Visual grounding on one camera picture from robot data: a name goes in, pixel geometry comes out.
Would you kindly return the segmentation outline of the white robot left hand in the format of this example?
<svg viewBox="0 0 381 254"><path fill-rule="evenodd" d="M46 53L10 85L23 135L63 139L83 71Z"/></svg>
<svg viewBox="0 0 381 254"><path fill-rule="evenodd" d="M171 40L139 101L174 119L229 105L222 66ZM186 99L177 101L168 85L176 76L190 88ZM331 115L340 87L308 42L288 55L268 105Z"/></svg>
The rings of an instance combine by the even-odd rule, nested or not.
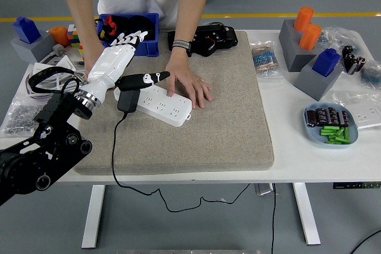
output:
<svg viewBox="0 0 381 254"><path fill-rule="evenodd" d="M101 106L108 89L117 87L121 91L144 89L170 76L168 71L152 74L132 74L124 76L124 70L133 59L136 49L148 34L138 31L129 35L117 36L105 48L88 74L88 83L83 85L76 98L84 105L93 108Z"/></svg>

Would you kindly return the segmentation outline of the person's left hand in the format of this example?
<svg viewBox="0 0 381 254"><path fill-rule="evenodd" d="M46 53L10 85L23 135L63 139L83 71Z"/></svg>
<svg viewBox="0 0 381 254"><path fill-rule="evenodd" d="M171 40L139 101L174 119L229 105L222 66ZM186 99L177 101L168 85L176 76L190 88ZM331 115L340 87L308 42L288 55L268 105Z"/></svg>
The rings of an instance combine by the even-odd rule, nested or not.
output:
<svg viewBox="0 0 381 254"><path fill-rule="evenodd" d="M176 51L172 50L170 59L165 68L170 73L167 78L167 96L171 97L175 94L176 82L179 81L185 88L189 99L192 102L192 108L195 109L196 105L200 108L205 108L205 102L212 100L211 86L194 75L188 62L188 56L185 51L181 49Z"/></svg>

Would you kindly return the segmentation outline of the person's right hand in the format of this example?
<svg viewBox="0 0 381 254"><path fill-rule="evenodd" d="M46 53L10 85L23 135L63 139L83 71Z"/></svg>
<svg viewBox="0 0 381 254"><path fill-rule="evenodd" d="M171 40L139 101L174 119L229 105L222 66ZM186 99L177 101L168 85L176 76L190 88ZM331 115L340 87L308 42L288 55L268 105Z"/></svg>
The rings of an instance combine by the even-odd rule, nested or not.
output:
<svg viewBox="0 0 381 254"><path fill-rule="evenodd" d="M90 57L90 56L85 56L84 57L84 71L85 71L85 79L88 79L89 73L91 72L92 68L96 64L98 60L98 57Z"/></svg>

